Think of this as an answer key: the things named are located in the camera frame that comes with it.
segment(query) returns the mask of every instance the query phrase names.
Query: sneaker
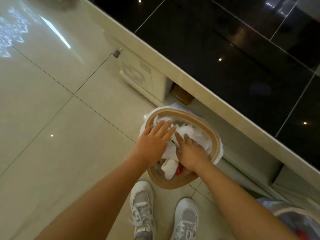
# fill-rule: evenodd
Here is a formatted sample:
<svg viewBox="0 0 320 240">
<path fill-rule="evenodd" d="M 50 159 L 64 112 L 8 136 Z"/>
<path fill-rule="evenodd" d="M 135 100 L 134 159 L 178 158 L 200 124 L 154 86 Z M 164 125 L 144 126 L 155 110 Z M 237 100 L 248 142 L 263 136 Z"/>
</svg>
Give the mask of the sneaker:
<svg viewBox="0 0 320 240">
<path fill-rule="evenodd" d="M 156 225 L 153 218 L 153 191 L 147 181 L 137 182 L 131 190 L 130 206 L 133 216 L 134 236 L 140 232 L 151 232 L 155 240 Z"/>
<path fill-rule="evenodd" d="M 174 229 L 170 240 L 195 240 L 198 222 L 196 203 L 190 198 L 180 200 L 174 215 Z"/>
</svg>

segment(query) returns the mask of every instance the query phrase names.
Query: white sneaker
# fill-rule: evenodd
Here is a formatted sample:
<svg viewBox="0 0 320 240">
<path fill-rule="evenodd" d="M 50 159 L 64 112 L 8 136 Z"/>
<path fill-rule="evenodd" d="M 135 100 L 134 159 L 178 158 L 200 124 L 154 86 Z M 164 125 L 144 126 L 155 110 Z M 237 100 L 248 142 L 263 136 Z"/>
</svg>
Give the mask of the white sneaker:
<svg viewBox="0 0 320 240">
<path fill-rule="evenodd" d="M 137 182 L 131 190 L 130 206 L 133 216 L 134 236 L 139 232 L 152 232 L 155 240 L 156 225 L 153 218 L 153 191 L 147 181 Z"/>
<path fill-rule="evenodd" d="M 174 215 L 174 229 L 170 240 L 195 240 L 199 213 L 196 203 L 189 198 L 179 201 Z"/>
</svg>

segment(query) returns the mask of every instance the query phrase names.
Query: shoelace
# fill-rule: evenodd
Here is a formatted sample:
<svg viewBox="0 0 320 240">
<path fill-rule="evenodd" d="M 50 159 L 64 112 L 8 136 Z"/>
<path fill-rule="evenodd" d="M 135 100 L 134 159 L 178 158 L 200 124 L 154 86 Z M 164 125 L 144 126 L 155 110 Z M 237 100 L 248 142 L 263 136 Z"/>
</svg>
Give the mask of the shoelace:
<svg viewBox="0 0 320 240">
<path fill-rule="evenodd" d="M 189 221 L 181 220 L 176 230 L 176 240 L 194 240 L 196 233 L 196 225 Z"/>
<path fill-rule="evenodd" d="M 150 227 L 149 218 L 149 204 L 140 207 L 133 207 L 133 222 L 134 226 L 138 227 Z"/>
</svg>

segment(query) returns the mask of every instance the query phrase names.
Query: tile floor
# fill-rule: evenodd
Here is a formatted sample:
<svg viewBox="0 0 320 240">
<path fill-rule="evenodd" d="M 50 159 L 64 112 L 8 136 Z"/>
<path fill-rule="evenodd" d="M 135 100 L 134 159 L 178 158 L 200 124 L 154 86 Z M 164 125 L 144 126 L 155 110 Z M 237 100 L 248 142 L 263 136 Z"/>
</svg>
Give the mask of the tile floor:
<svg viewBox="0 0 320 240">
<path fill-rule="evenodd" d="M 79 0 L 0 2 L 0 238 L 28 240 L 126 159 L 155 105 L 121 79 Z M 198 203 L 198 239 L 234 239 L 200 179 L 153 189 L 158 239 L 183 197 Z M 129 217 L 126 203 L 108 239 L 132 239 Z"/>
</svg>

